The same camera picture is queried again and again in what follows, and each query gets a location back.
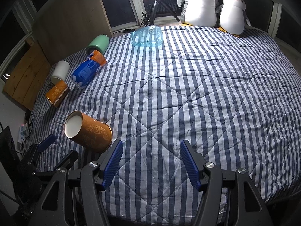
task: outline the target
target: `metal screw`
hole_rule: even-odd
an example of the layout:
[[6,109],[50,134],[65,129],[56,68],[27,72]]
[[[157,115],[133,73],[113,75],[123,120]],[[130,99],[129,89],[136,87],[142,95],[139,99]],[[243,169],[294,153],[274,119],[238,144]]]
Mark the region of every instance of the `metal screw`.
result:
[[214,164],[213,164],[212,162],[207,162],[207,163],[205,164],[205,166],[206,166],[207,168],[213,168],[213,167],[214,167]]
[[90,167],[96,167],[98,165],[98,163],[96,162],[96,161],[91,161],[90,163],[89,163],[89,166]]
[[238,169],[238,172],[239,172],[240,174],[245,174],[245,173],[246,173],[246,170],[240,167],[240,168]]
[[64,167],[60,167],[60,168],[58,169],[58,171],[62,173],[62,172],[65,172],[66,169],[65,169]]

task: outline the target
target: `blue gripper pad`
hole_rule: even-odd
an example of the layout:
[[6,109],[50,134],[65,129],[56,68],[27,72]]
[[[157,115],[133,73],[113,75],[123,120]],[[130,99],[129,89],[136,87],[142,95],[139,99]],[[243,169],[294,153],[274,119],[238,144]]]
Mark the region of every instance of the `blue gripper pad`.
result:
[[180,144],[180,154],[192,186],[199,190],[201,187],[199,171],[184,141]]
[[39,145],[38,145],[38,152],[41,153],[46,150],[50,145],[52,145],[58,137],[54,134],[50,134],[47,138],[45,138]]
[[102,191],[109,187],[113,181],[123,153],[123,143],[119,141],[103,173]]

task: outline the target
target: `white stuffed toy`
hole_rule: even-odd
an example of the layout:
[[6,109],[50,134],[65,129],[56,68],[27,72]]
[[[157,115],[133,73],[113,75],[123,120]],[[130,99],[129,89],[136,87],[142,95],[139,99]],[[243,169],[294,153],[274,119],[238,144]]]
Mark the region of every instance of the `white stuffed toy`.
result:
[[246,15],[246,4],[243,0],[223,0],[223,4],[216,9],[221,12],[219,17],[219,30],[239,37],[245,29],[245,24],[251,26]]
[[218,0],[177,0],[178,7],[184,3],[181,22],[194,25],[213,27],[216,25],[215,8]]

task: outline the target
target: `quilted blanket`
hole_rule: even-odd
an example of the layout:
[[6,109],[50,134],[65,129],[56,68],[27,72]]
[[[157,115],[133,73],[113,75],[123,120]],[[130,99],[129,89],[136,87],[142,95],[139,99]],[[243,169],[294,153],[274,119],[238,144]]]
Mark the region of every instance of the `quilted blanket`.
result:
[[[87,88],[70,81],[85,51],[67,57],[70,92],[59,108],[45,98],[49,76],[34,106],[31,142],[57,141],[40,157],[40,171],[77,150],[75,169],[97,154],[64,135],[79,110],[107,123],[124,143],[120,169],[102,194],[108,215],[158,224],[189,224],[202,193],[180,157],[180,141],[223,169],[244,167],[266,201],[300,175],[301,78],[275,41],[259,30],[241,38],[215,28],[162,27],[160,47],[133,47],[114,37],[107,64]],[[223,191],[219,221],[227,203]]]

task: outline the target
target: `white wall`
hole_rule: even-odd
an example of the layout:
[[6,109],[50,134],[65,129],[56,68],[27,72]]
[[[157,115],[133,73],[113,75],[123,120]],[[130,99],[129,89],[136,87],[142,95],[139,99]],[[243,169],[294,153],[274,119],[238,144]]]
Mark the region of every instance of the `white wall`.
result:
[[[0,80],[0,121],[2,123],[3,128],[9,126],[12,137],[14,139],[14,143],[16,145],[18,141],[19,127],[24,123],[25,111],[19,108],[18,106],[16,106],[2,93],[3,86],[4,84]],[[10,180],[9,176],[7,175],[1,163],[0,163],[0,189],[15,199],[13,183]],[[2,194],[0,194],[0,199],[10,215],[13,215],[17,211],[19,206],[18,204],[11,201],[10,199],[8,199]]]

